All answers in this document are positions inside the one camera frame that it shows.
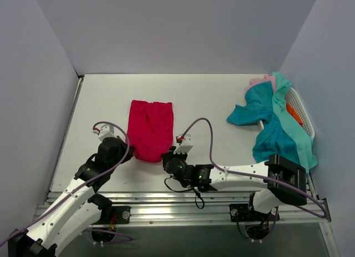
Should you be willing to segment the red t shirt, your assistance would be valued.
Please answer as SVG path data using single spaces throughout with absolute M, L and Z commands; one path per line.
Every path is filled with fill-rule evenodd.
M 127 135 L 136 159 L 160 162 L 173 144 L 173 127 L 171 102 L 131 101 Z

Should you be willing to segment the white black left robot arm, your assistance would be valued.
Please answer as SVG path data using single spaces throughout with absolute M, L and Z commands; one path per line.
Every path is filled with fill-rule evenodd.
M 90 225 L 118 216 L 112 201 L 98 191 L 118 165 L 133 157 L 133 151 L 128 139 L 104 138 L 58 199 L 33 223 L 8 237 L 8 256 L 58 256 Z

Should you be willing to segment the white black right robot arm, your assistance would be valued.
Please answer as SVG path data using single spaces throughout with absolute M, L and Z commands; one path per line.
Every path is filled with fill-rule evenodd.
M 256 188 L 246 206 L 251 219 L 260 219 L 282 204 L 307 203 L 305 168 L 280 155 L 256 164 L 219 168 L 215 164 L 189 165 L 187 154 L 171 147 L 162 160 L 164 170 L 185 189 L 216 192 L 236 187 Z

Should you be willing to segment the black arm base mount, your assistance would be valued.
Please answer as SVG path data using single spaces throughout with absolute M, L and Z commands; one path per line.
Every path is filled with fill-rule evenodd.
M 130 222 L 130 206 L 105 206 L 99 207 L 100 218 L 94 222 L 94 225 L 115 225 L 129 224 Z

